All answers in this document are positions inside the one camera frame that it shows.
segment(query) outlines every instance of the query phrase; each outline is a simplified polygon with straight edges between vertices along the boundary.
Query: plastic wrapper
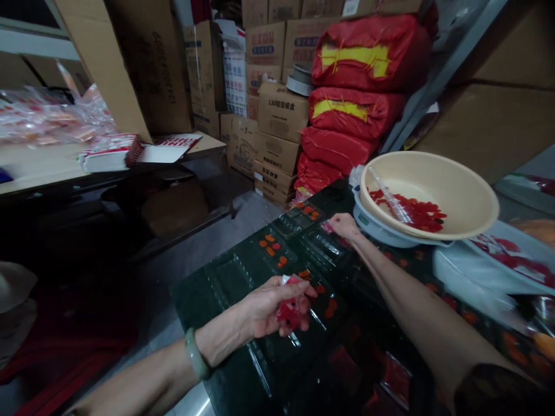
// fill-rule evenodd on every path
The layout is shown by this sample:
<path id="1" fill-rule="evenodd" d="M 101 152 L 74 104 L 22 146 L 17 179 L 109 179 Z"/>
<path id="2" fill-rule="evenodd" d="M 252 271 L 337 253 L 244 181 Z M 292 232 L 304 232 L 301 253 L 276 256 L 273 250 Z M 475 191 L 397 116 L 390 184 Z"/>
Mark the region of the plastic wrapper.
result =
<path id="1" fill-rule="evenodd" d="M 281 286 L 302 282 L 296 274 L 282 277 Z M 277 307 L 276 318 L 280 326 L 296 330 L 301 327 L 301 311 L 299 309 L 300 297 L 283 300 Z"/>
<path id="2" fill-rule="evenodd" d="M 348 176 L 354 167 L 366 163 L 377 149 L 378 143 L 370 143 L 345 133 L 306 127 L 301 130 L 302 149 L 315 161 L 331 165 Z"/>
<path id="3" fill-rule="evenodd" d="M 405 102 L 401 94 L 321 87 L 309 98 L 310 123 L 314 127 L 374 142 L 397 121 Z"/>
<path id="4" fill-rule="evenodd" d="M 330 26 L 318 40 L 315 86 L 412 92 L 425 82 L 432 41 L 415 16 L 371 16 Z"/>
<path id="5" fill-rule="evenodd" d="M 313 194 L 343 177 L 339 169 L 324 162 L 310 160 L 304 152 L 299 157 L 297 176 L 295 189 L 305 187 Z"/>

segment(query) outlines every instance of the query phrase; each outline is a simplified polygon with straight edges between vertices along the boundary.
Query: red gummy candy pile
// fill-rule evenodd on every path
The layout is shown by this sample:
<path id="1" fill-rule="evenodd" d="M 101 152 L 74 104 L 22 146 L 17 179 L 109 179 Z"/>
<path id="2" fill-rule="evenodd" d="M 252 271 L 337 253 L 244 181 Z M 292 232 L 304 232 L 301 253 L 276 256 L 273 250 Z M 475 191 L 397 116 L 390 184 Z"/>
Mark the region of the red gummy candy pile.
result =
<path id="1" fill-rule="evenodd" d="M 366 190 L 370 194 L 370 198 L 372 198 L 376 204 L 387 205 L 389 212 L 393 217 L 395 217 L 389 202 L 384 199 L 382 190 L 373 192 L 370 192 L 368 188 L 366 188 Z M 432 202 L 420 202 L 416 198 L 408 199 L 401 194 L 394 194 L 393 196 L 397 198 L 399 204 L 401 204 L 409 218 L 412 220 L 412 223 L 407 225 L 427 232 L 439 232 L 443 229 L 443 218 L 447 218 L 447 214 L 441 212 L 441 209 L 439 209 L 437 204 Z"/>

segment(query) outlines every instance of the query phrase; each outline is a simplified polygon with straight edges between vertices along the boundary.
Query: white paper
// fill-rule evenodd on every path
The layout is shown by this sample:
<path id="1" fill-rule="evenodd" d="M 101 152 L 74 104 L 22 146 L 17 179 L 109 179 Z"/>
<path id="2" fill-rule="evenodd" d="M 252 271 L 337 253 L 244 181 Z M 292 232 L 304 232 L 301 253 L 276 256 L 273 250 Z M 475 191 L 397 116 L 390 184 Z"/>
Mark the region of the white paper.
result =
<path id="1" fill-rule="evenodd" d="M 202 135 L 182 134 L 156 137 L 156 144 L 143 144 L 138 163 L 174 163 L 189 150 Z"/>

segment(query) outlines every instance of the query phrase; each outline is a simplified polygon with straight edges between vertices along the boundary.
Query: yellow label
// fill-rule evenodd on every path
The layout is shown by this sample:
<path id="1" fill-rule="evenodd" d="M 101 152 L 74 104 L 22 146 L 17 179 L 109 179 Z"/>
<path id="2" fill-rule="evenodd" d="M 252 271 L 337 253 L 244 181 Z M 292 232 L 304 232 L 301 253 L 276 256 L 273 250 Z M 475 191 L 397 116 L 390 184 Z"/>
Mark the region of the yellow label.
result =
<path id="1" fill-rule="evenodd" d="M 358 61 L 367 64 L 374 70 L 374 78 L 381 78 L 386 76 L 387 66 L 390 62 L 387 58 L 388 53 L 389 47 L 382 45 L 376 45 L 371 48 L 355 46 L 336 49 L 325 43 L 322 46 L 321 54 L 322 69 L 336 65 L 339 61 Z"/>
<path id="2" fill-rule="evenodd" d="M 314 105 L 313 117 L 316 118 L 322 113 L 325 113 L 327 111 L 332 111 L 332 110 L 340 111 L 346 114 L 351 114 L 355 117 L 358 117 L 364 120 L 364 122 L 366 122 L 368 117 L 368 109 L 364 106 L 360 106 L 358 104 L 351 103 L 351 102 L 332 101 L 328 99 L 318 101 Z"/>

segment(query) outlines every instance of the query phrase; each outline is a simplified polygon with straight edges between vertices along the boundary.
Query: wooden table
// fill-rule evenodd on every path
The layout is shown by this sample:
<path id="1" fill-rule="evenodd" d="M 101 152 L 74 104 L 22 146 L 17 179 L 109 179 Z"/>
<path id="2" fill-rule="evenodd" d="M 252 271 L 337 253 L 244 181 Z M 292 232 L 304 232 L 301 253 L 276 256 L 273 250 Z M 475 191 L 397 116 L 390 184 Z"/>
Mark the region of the wooden table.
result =
<path id="1" fill-rule="evenodd" d="M 221 154 L 224 151 L 225 143 L 202 132 L 197 131 L 195 134 L 201 134 L 202 138 L 180 161 Z M 14 178 L 12 182 L 0 184 L 0 195 L 89 176 L 89 173 L 81 170 L 77 162 L 77 156 L 87 147 L 87 144 L 81 143 L 35 149 L 22 145 L 0 147 L 0 167 Z"/>

